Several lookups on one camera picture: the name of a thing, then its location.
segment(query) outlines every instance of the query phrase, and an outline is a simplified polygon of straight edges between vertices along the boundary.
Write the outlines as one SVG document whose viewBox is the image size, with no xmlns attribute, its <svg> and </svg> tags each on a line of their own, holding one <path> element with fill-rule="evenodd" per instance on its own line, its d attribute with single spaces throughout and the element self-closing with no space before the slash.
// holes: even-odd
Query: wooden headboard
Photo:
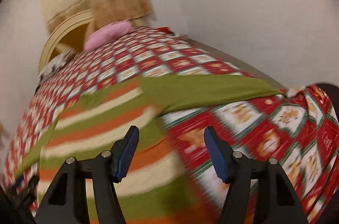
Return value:
<svg viewBox="0 0 339 224">
<path fill-rule="evenodd" d="M 132 20 L 134 26 L 147 25 L 141 18 Z M 38 72 L 55 56 L 69 49 L 83 51 L 84 42 L 96 30 L 91 10 L 79 12 L 62 22 L 48 38 L 39 61 Z"/>
</svg>

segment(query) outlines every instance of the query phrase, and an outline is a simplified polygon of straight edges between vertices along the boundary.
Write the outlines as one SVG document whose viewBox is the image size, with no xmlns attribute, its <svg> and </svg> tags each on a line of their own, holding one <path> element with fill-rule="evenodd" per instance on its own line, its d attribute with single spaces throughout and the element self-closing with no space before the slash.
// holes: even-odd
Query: blue gripper pad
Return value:
<svg viewBox="0 0 339 224">
<path fill-rule="evenodd" d="M 126 177 L 138 143 L 139 129 L 136 126 L 131 126 L 124 139 L 118 140 L 114 143 L 111 149 L 114 158 L 112 174 L 116 183 L 121 182 L 121 180 Z"/>
<path fill-rule="evenodd" d="M 221 153 L 218 142 L 221 141 L 212 127 L 205 128 L 204 132 L 205 145 L 210 154 L 217 176 L 225 183 L 228 179 L 227 164 Z"/>
</svg>

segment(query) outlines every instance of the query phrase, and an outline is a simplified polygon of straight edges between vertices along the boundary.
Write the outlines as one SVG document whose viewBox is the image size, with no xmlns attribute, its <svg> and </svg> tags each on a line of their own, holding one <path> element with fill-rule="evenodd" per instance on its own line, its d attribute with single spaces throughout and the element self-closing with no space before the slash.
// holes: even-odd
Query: metal screw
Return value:
<svg viewBox="0 0 339 224">
<path fill-rule="evenodd" d="M 233 152 L 233 156 L 235 158 L 240 158 L 240 157 L 242 157 L 242 153 L 240 151 L 235 151 L 235 152 Z"/>
<path fill-rule="evenodd" d="M 105 150 L 101 153 L 101 156 L 106 158 L 106 157 L 110 157 L 111 152 L 109 150 Z"/>
<path fill-rule="evenodd" d="M 67 164 L 72 164 L 72 163 L 74 163 L 74 161 L 75 161 L 74 157 L 68 157 L 68 158 L 66 159 L 66 163 L 67 163 Z"/>
<path fill-rule="evenodd" d="M 273 157 L 271 157 L 268 161 L 269 161 L 270 164 L 272 164 L 272 165 L 276 165 L 277 162 L 278 162 L 277 159 L 275 159 L 275 158 L 273 158 Z"/>
</svg>

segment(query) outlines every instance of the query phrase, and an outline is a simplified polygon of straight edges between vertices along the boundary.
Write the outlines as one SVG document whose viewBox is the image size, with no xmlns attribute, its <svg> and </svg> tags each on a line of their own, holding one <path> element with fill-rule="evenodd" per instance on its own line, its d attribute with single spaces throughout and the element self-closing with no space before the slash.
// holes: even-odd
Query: bedspread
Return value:
<svg viewBox="0 0 339 224">
<path fill-rule="evenodd" d="M 33 97 L 16 131 L 6 159 L 4 184 L 58 114 L 83 94 L 137 75 L 245 75 L 188 43 L 148 27 L 140 27 L 117 42 L 83 52 L 59 74 L 44 83 Z M 163 116 L 164 126 L 190 171 L 198 190 L 215 209 L 223 204 L 228 186 L 217 178 L 202 133 L 213 125 L 234 150 L 266 160 L 275 157 L 302 200 L 310 222 L 315 222 L 338 184 L 338 121 L 326 93 L 316 86 L 291 89 L 278 95 L 213 108 L 196 108 Z M 25 182 L 36 173 L 32 167 Z M 256 182 L 246 221 L 253 217 Z"/>
<path fill-rule="evenodd" d="M 140 130 L 136 153 L 127 177 L 114 185 L 126 222 L 209 224 L 209 210 L 194 191 L 159 116 L 280 93 L 260 79 L 245 76 L 139 76 L 99 90 L 64 110 L 24 161 L 32 155 L 40 158 L 37 192 L 41 200 L 68 157 L 93 158 L 135 125 Z M 90 223 L 98 223 L 94 191 L 93 181 L 87 180 Z"/>
</svg>

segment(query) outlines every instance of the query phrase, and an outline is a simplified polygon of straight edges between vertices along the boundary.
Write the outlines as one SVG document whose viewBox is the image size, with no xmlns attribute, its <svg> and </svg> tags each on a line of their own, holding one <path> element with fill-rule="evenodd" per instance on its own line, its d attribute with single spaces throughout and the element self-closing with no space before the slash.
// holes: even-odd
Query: white wall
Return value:
<svg viewBox="0 0 339 224">
<path fill-rule="evenodd" d="M 282 84 L 339 84 L 339 0 L 151 1 L 152 26 L 189 33 Z M 33 96 L 46 40 L 39 0 L 1 2 L 0 121 L 10 132 Z"/>
<path fill-rule="evenodd" d="M 179 0 L 191 38 L 280 83 L 339 85 L 339 0 Z"/>
<path fill-rule="evenodd" d="M 40 12 L 38 0 L 0 3 L 0 121 L 11 135 L 38 83 L 38 61 L 47 40 Z M 0 151 L 0 172 L 5 154 L 6 149 Z"/>
<path fill-rule="evenodd" d="M 187 34 L 178 0 L 151 0 L 154 27 L 169 26 Z M 38 62 L 48 38 L 39 0 L 3 0 L 0 3 L 0 122 L 11 133 L 21 121 L 38 83 Z M 7 146 L 0 150 L 0 173 Z"/>
</svg>

